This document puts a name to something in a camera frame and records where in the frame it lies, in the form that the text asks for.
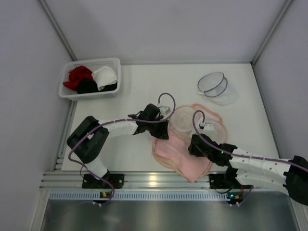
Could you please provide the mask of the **pink bra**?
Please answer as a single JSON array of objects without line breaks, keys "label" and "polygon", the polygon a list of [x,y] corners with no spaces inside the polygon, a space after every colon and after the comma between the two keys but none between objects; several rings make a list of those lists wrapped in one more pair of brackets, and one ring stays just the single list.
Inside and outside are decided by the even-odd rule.
[{"label": "pink bra", "polygon": [[172,169],[190,183],[205,176],[212,167],[206,157],[189,154],[188,144],[173,132],[168,132],[169,139],[150,138],[155,160],[165,168]]}]

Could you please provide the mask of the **pink floral mesh laundry bag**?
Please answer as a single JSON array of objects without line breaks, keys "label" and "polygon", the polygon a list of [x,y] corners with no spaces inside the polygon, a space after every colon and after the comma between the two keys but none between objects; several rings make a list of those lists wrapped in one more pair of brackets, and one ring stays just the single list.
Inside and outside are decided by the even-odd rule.
[{"label": "pink floral mesh laundry bag", "polygon": [[193,119],[195,111],[202,111],[205,114],[205,122],[211,123],[214,127],[214,132],[205,133],[211,140],[216,143],[226,143],[228,139],[228,132],[223,124],[223,120],[218,113],[215,113],[201,104],[192,104],[178,107],[168,124],[168,132],[173,132],[178,138],[188,144],[191,143],[192,135],[195,134],[193,124],[202,121],[202,113],[198,113]]}]

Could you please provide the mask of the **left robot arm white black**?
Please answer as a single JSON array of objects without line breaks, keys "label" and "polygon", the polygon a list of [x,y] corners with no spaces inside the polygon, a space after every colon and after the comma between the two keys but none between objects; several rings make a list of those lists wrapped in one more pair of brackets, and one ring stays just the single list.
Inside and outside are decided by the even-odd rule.
[{"label": "left robot arm white black", "polygon": [[170,107],[157,107],[150,103],[137,114],[128,115],[128,119],[99,121],[88,116],[67,139],[71,149],[68,159],[85,167],[96,179],[107,179],[109,170],[99,158],[107,139],[148,131],[154,138],[168,140],[166,116],[170,113]]}]

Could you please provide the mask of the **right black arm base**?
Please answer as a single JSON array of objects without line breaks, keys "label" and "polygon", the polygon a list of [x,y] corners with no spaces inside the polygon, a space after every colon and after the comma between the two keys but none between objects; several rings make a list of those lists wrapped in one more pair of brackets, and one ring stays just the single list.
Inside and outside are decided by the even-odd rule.
[{"label": "right black arm base", "polygon": [[236,180],[236,174],[216,173],[209,174],[209,183],[211,189],[240,189],[241,184]]}]

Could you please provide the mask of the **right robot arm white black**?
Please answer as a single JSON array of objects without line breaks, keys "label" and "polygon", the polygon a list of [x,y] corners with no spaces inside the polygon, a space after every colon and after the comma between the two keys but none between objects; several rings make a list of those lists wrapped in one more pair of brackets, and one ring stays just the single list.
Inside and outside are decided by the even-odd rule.
[{"label": "right robot arm white black", "polygon": [[190,155],[206,157],[217,166],[227,167],[225,179],[230,185],[274,189],[302,205],[308,204],[308,162],[301,156],[262,157],[235,145],[217,144],[205,134],[194,134],[188,150]]}]

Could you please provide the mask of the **white bra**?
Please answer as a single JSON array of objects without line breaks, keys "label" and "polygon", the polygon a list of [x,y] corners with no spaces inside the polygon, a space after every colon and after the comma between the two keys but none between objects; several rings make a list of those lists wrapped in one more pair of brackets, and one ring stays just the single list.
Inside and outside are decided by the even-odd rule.
[{"label": "white bra", "polygon": [[94,71],[92,78],[97,84],[98,91],[112,91],[117,88],[116,72],[108,66],[103,66]]}]

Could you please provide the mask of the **white blue-rimmed mesh laundry bag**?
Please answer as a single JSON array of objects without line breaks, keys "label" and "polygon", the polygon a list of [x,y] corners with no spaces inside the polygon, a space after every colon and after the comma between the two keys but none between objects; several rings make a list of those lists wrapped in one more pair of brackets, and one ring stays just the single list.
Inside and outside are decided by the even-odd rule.
[{"label": "white blue-rimmed mesh laundry bag", "polygon": [[238,93],[223,72],[203,76],[198,80],[197,88],[200,94],[221,106],[232,104],[238,99]]}]

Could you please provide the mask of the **black garment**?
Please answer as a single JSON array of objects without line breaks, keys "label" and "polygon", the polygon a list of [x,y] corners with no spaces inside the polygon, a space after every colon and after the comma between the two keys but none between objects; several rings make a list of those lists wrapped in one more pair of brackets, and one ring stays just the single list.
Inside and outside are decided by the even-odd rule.
[{"label": "black garment", "polygon": [[103,89],[99,90],[97,83],[89,78],[82,79],[76,86],[76,92],[78,94],[86,94],[86,93],[97,93],[97,92],[106,92],[116,90],[117,83],[106,85]]}]

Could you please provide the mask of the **red garment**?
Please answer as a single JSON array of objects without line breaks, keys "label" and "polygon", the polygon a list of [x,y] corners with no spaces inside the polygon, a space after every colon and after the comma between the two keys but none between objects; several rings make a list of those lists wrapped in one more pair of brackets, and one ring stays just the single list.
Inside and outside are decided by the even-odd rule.
[{"label": "red garment", "polygon": [[81,65],[69,71],[68,81],[63,82],[63,85],[70,90],[76,91],[77,84],[84,78],[93,80],[92,71]]}]

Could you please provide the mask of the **white plastic basket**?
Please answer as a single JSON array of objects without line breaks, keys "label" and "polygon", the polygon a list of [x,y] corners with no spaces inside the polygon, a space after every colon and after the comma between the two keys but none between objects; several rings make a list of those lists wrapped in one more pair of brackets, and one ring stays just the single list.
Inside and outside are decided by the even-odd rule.
[{"label": "white plastic basket", "polygon": [[120,84],[118,58],[75,61],[63,67],[58,93],[72,101],[102,99],[116,96]]}]

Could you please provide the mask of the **aluminium mounting rail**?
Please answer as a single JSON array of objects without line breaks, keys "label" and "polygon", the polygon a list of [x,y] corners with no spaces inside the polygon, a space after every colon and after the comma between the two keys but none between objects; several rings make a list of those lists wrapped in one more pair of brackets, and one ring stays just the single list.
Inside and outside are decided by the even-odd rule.
[{"label": "aluminium mounting rail", "polygon": [[[175,172],[118,172],[124,177],[113,180],[113,186],[120,185],[121,190],[210,190],[210,184],[213,182],[209,176],[201,177],[194,183],[190,183],[184,177]],[[58,189],[66,190],[81,189],[87,180],[82,173],[76,171],[55,171],[43,174],[39,184],[40,189]]]}]

